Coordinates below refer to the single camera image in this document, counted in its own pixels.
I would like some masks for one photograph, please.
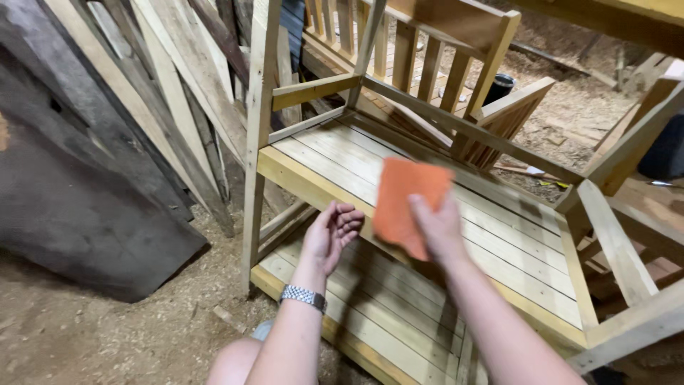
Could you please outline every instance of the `wooden crossbar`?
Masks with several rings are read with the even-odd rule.
[[[481,142],[483,145],[487,145],[516,159],[522,160],[531,166],[559,177],[565,182],[571,184],[580,184],[584,180],[584,176],[573,170],[566,169],[562,165],[544,156],[538,155],[528,149],[520,147],[510,140],[495,136],[482,127],[478,127],[431,104],[416,99],[413,96],[399,91],[396,88],[390,87],[387,84],[380,82],[368,75],[363,78],[361,84],[371,91],[403,104],[417,114],[422,115],[427,119],[433,120],[436,124],[436,127],[439,128],[440,131],[448,132],[455,129],[456,131],[462,132],[464,135],[472,138],[473,140]]]
[[[360,79],[360,75],[344,73],[312,82],[276,88],[273,90],[273,111],[348,90],[356,87]]]
[[[599,187],[587,179],[577,192],[627,305],[650,299],[658,288]]]

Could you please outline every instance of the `hand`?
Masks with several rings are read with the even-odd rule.
[[[342,249],[357,237],[364,218],[354,205],[331,201],[306,231],[300,264],[311,263],[326,277],[332,274]]]
[[[436,212],[432,211],[422,195],[409,195],[408,202],[413,218],[425,236],[427,250],[432,253],[436,262],[444,265],[449,256],[466,255],[456,198],[447,194],[442,207]]]

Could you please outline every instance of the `wooden chair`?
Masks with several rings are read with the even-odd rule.
[[[371,229],[382,159],[396,156],[456,172],[451,193],[461,200],[464,237],[473,259],[521,316],[580,373],[684,330],[684,281],[658,293],[643,262],[635,257],[615,209],[597,187],[609,174],[606,171],[650,145],[667,119],[684,105],[684,83],[640,119],[594,172],[584,175],[367,75],[385,4],[376,0],[369,10],[352,73],[275,89],[280,1],[254,5],[244,292],[251,280],[277,298],[298,263],[306,225],[316,209],[325,208],[332,199],[353,203],[366,214],[366,224],[361,239],[345,250],[340,267],[328,280],[323,337],[385,384],[466,383],[472,377],[474,356],[467,326],[444,289],[435,284],[438,280],[417,272],[429,269],[378,240]],[[361,87],[415,111],[439,130],[455,129],[542,169],[572,184],[574,193],[554,210],[525,192],[463,167],[448,153],[359,112]],[[343,90],[348,90],[345,106],[269,134],[271,111]],[[302,203],[260,229],[266,178]],[[576,207],[588,213],[630,305],[600,324],[577,256],[572,223],[568,224],[575,221]],[[635,222],[642,229],[654,227]],[[669,240],[676,250],[684,250],[666,232],[649,234],[661,244]]]

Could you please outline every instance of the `dirt floor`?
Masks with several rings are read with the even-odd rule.
[[[134,304],[0,252],[0,385],[203,384],[218,349],[273,319],[277,307],[258,289],[237,297],[241,234],[227,239],[199,205],[193,213],[210,250]],[[247,327],[244,335],[213,313],[217,305]],[[325,341],[318,378],[377,383]]]
[[[485,2],[511,8],[502,1]],[[516,33],[516,39],[566,63],[577,62],[592,36],[586,29],[532,12],[523,12]],[[421,42],[425,44],[427,36],[421,35]],[[621,44],[601,37],[585,66],[612,76]],[[628,53],[639,51],[625,47]],[[448,49],[442,72],[449,73],[452,58],[453,49]],[[479,68],[476,62],[467,86],[474,86]],[[612,91],[594,78],[513,51],[507,53],[500,72],[515,77],[516,88],[545,76],[558,81],[515,141],[577,170],[584,168],[594,144],[639,96]],[[550,133],[566,140],[555,145],[546,139]],[[563,192],[555,184],[541,185],[539,179],[494,173],[551,201]],[[247,300],[237,296],[241,234],[226,239],[203,209],[195,206],[194,214],[192,225],[207,237],[210,250],[135,304],[102,297],[0,251],[0,385],[203,383],[217,350],[243,336],[212,309],[221,306],[230,312],[234,321],[247,327],[247,336],[275,316],[276,304],[256,289]],[[241,221],[240,213],[234,217]],[[319,367],[321,384],[376,383],[326,342],[321,344]]]

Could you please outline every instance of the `wood pile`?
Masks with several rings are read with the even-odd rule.
[[[227,207],[244,205],[249,49],[239,42],[248,41],[250,31],[242,30],[239,39],[237,29],[245,24],[244,5],[234,11],[230,0],[29,0],[26,9],[22,1],[2,3],[27,21],[23,41],[6,34],[3,46],[29,67],[33,55],[43,55],[41,64],[60,74],[29,68],[56,103],[67,107],[63,114],[73,111],[88,136],[146,193],[181,208],[176,212],[188,220],[187,188],[223,232],[234,236]],[[21,24],[3,22],[11,28]],[[296,83],[287,30],[279,44],[279,83]],[[298,121],[301,111],[291,108],[275,114],[272,125]],[[134,136],[143,152],[122,145],[122,137]],[[175,181],[174,188],[162,188],[161,182],[153,187],[146,183],[151,177],[164,179],[165,187],[166,179]],[[266,183],[266,202],[278,214],[288,205],[280,188]]]

